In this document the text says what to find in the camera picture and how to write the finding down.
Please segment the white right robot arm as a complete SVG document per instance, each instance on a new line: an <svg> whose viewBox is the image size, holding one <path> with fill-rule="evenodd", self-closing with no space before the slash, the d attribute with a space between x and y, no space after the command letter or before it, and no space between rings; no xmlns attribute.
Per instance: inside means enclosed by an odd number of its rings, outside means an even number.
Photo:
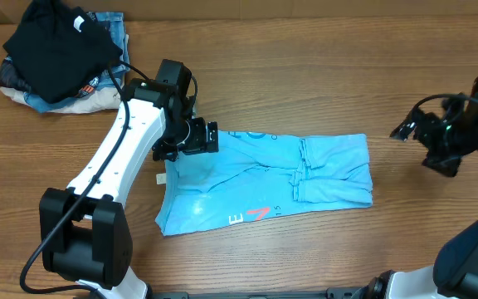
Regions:
<svg viewBox="0 0 478 299"><path fill-rule="evenodd" d="M443 116L414 105L391 138L412 137L427 148L423 165L446 177L478 150L478 77L471 93L439 94ZM412 272L387 271L352 293L357 299L478 298L478 220L447 242L433 265Z"/></svg>

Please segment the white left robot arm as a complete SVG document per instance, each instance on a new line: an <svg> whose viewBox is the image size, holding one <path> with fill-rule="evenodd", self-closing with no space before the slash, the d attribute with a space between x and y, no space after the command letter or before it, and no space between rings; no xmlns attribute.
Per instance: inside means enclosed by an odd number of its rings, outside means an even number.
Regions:
<svg viewBox="0 0 478 299"><path fill-rule="evenodd" d="M133 79L121 92L117 119L88 165L63 189L42 196L43 267L93 298L150 298L130 266L133 241L124 208L146 157L218 150L217 123L194 115L187 82Z"/></svg>

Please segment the light blue t-shirt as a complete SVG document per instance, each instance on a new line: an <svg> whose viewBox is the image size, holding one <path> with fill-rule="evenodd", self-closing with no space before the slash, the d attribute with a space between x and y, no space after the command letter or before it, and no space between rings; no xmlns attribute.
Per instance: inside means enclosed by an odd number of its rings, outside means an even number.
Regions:
<svg viewBox="0 0 478 299"><path fill-rule="evenodd" d="M218 145L216 153L166 162L166 191L155 219L164 236L373 204L364 134L221 131Z"/></svg>

